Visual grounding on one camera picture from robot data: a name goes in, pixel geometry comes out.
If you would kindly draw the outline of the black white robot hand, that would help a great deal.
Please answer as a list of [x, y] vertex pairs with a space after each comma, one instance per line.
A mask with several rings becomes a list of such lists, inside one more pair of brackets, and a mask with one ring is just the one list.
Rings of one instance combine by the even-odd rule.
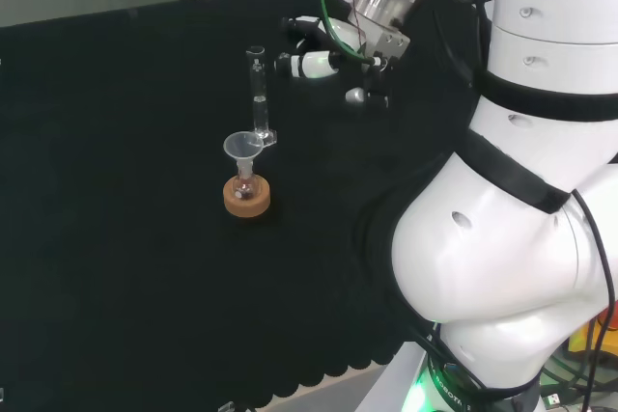
[[276, 72], [290, 79], [326, 80], [342, 69], [358, 66], [362, 83], [345, 93], [349, 106], [389, 106], [393, 68], [410, 44], [400, 31], [371, 20], [342, 21], [332, 18], [326, 26], [316, 16], [302, 15], [282, 20], [288, 37], [296, 41], [292, 54], [274, 61]]

